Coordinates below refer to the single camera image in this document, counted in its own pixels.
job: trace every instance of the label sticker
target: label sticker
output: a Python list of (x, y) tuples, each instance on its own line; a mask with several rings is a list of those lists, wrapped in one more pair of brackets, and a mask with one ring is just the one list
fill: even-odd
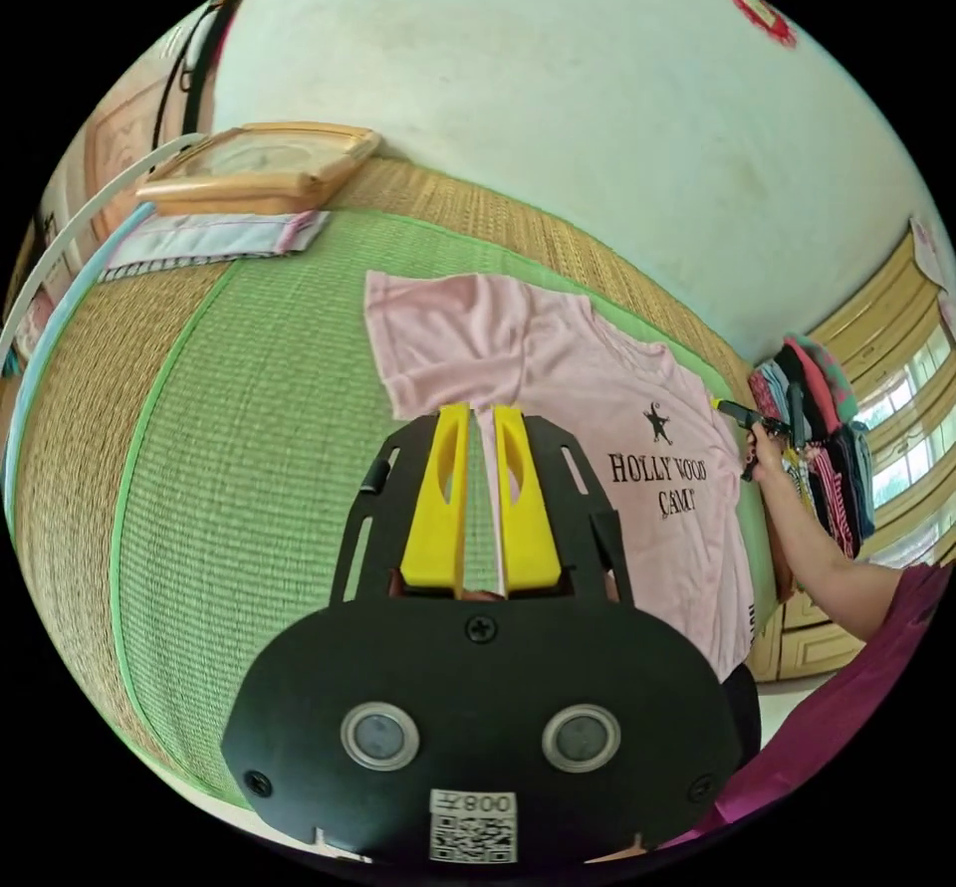
[(512, 793), (431, 792), (431, 860), (513, 864), (518, 860), (518, 799)]
[(731, 0), (750, 22), (766, 31), (775, 41), (787, 48), (797, 46), (797, 35), (787, 19), (764, 0)]

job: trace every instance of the red wall decoration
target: red wall decoration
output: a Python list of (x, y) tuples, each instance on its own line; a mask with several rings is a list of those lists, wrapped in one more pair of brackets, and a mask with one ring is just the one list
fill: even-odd
[(751, 24), (769, 34), (786, 48), (797, 47), (797, 35), (787, 19), (764, 0), (731, 0), (744, 12)]

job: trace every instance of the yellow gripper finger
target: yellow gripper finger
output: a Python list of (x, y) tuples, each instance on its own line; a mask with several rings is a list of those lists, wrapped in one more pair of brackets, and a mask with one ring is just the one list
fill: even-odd
[(561, 561), (525, 420), (514, 406), (495, 406), (494, 416), (505, 591), (554, 588), (561, 580)]
[[(464, 403), (445, 406), (438, 413), (400, 567), (409, 588), (461, 595), (470, 415)], [(450, 488), (447, 498), (446, 488)]]

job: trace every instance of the human arm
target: human arm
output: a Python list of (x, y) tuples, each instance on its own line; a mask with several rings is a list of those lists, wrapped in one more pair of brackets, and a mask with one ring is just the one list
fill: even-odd
[(749, 441), (758, 459), (754, 479), (794, 578), (828, 618), (868, 641), (885, 620), (902, 573), (847, 558), (804, 507), (779, 450), (761, 426), (754, 427)]

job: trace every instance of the green mat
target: green mat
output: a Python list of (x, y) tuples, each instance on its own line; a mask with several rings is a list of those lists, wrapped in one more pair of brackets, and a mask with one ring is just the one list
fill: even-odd
[[(234, 264), (183, 332), (127, 460), (114, 539), (115, 634), (127, 689), (158, 742), (197, 786), (240, 805), (218, 743), (242, 676), (272, 637), (328, 603), (359, 481), (397, 425), (365, 333), (369, 269), (418, 278), (500, 273), (584, 292), (501, 247), (343, 211), (302, 255)], [(731, 395), (693, 353), (593, 298), (621, 330), (670, 343), (714, 395)], [(469, 480), (485, 485), (477, 432)], [(775, 607), (763, 508), (754, 487), (741, 496), (762, 625)], [(468, 499), (467, 584), (495, 587), (489, 496)], [(315, 664), (321, 678), (336, 659)]]

